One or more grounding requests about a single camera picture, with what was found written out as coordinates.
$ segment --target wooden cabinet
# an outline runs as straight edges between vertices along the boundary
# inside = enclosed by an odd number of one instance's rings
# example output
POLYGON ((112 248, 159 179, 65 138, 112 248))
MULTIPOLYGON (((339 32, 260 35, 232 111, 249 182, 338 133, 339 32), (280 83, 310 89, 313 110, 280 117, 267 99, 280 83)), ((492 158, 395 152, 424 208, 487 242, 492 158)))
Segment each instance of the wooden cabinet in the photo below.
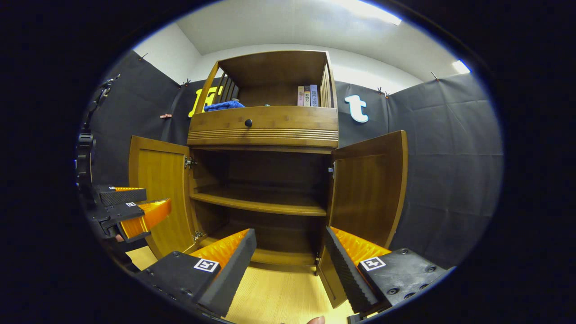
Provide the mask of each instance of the wooden cabinet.
MULTIPOLYGON (((210 78, 223 67, 220 83, 234 88, 228 92, 241 102, 249 98, 257 106, 198 109, 188 146, 132 137, 130 186, 147 188, 148 199, 173 199, 172 214, 146 239, 156 257, 191 252, 254 228, 252 261, 316 265, 337 306, 346 296, 324 251, 323 228, 334 226, 389 246, 404 202, 407 141, 405 132, 397 131, 336 149, 338 115, 328 55, 302 52, 217 62, 210 78), (303 58, 310 60, 309 69, 289 73, 291 62, 303 58), (327 107, 288 105, 296 100, 295 86, 313 82, 321 84, 327 107), (256 88, 263 97, 267 89, 278 94, 284 85, 291 87, 290 98, 286 94, 276 102, 285 106, 262 106, 256 92, 250 94, 256 88), (244 125, 245 119, 252 119, 252 127, 244 125)), ((202 105, 211 83, 204 86, 202 105)))

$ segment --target ceiling light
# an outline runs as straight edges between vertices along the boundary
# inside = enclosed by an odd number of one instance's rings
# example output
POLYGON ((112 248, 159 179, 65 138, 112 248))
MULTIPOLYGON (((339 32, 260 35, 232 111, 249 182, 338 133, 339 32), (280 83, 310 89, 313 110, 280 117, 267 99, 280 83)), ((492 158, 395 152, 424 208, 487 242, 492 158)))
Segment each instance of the ceiling light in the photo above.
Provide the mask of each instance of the ceiling light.
POLYGON ((456 62, 452 63, 452 66, 458 71, 460 74, 470 73, 470 70, 464 65, 461 59, 457 60, 456 62))
POLYGON ((379 7, 370 5, 359 0, 332 0, 332 3, 337 3, 340 6, 348 9, 350 12, 367 18, 379 18, 383 21, 391 22, 396 26, 400 25, 402 19, 388 13, 379 7))

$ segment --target book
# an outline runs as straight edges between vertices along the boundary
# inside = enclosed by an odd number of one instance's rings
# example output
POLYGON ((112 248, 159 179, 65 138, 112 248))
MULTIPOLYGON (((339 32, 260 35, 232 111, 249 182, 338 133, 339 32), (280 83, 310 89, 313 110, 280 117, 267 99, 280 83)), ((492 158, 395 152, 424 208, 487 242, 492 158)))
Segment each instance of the book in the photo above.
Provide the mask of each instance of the book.
POLYGON ((318 86, 315 84, 310 85, 310 106, 318 107, 318 86))
POLYGON ((304 105, 310 107, 310 86, 304 86, 304 105))
POLYGON ((304 86, 298 87, 298 106, 304 106, 304 86))

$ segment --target finger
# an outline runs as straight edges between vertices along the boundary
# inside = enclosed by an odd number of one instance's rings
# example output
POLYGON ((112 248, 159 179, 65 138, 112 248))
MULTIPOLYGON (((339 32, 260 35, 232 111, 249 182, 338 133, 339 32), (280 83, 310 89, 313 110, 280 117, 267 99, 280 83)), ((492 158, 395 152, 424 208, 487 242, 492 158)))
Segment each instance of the finger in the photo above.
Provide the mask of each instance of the finger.
POLYGON ((324 316, 320 316, 320 317, 311 319, 306 324, 325 324, 325 323, 326 323, 326 319, 324 318, 324 316))

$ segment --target open cabinet door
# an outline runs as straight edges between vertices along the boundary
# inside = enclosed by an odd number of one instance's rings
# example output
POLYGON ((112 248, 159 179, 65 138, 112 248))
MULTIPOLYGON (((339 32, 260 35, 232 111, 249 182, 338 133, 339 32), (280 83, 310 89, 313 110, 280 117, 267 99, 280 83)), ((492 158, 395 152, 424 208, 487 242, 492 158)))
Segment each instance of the open cabinet door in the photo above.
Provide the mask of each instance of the open cabinet door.
MULTIPOLYGON (((408 176, 406 132, 395 131, 332 151, 334 180, 328 225, 388 248, 396 232, 408 176)), ((318 273, 336 307, 346 300, 323 249, 318 273)))
POLYGON ((148 201, 170 198, 172 212, 152 229, 146 242, 156 258, 172 251, 192 251, 194 224, 188 194, 187 146, 132 136, 128 160, 130 187, 146 188, 148 201))

